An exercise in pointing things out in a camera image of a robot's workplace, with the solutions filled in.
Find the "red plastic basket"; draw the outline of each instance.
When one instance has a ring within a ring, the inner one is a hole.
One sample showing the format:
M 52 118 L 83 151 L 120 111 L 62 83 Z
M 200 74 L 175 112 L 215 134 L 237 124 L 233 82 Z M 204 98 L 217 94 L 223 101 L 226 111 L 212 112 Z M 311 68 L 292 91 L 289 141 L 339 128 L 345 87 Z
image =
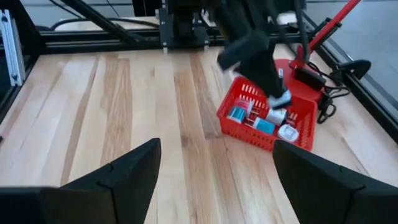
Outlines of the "red plastic basket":
M 267 116 L 269 107 L 267 98 L 259 91 L 255 85 L 244 77 L 235 78 L 228 90 L 223 102 L 217 111 L 220 119 L 221 131 L 224 134 L 245 141 L 249 144 L 258 146 L 271 151 L 274 148 L 274 141 L 278 139 L 278 128 L 272 135 L 262 133 L 245 124 L 239 124 L 226 118 L 231 110 L 235 99 L 244 98 L 254 101 L 253 109 L 259 113 L 259 117 L 264 119 Z M 315 130 L 315 117 L 317 114 L 317 104 L 314 101 L 304 100 L 297 96 L 292 96 L 292 105 L 287 108 L 289 114 L 296 114 L 294 128 L 298 131 L 298 140 L 294 144 L 302 149 L 311 151 Z

